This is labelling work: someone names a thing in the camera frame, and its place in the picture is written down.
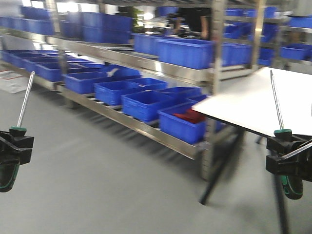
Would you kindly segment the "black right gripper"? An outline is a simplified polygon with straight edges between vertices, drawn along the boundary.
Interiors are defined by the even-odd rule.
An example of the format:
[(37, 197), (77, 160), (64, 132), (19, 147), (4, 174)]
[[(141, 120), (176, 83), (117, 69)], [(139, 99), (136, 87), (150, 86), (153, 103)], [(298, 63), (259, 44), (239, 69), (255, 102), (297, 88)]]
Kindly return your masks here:
[(265, 168), (279, 176), (294, 176), (312, 180), (312, 137), (293, 135), (290, 141), (274, 136), (267, 138), (266, 148), (272, 155), (266, 156)]

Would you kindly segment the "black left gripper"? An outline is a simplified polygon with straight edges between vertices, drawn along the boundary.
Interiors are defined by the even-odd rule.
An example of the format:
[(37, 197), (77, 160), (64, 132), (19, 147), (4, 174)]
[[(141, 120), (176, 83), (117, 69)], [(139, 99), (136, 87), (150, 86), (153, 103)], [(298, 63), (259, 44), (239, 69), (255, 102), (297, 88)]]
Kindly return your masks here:
[(31, 161), (34, 144), (33, 136), (12, 135), (0, 132), (0, 163), (27, 164)]

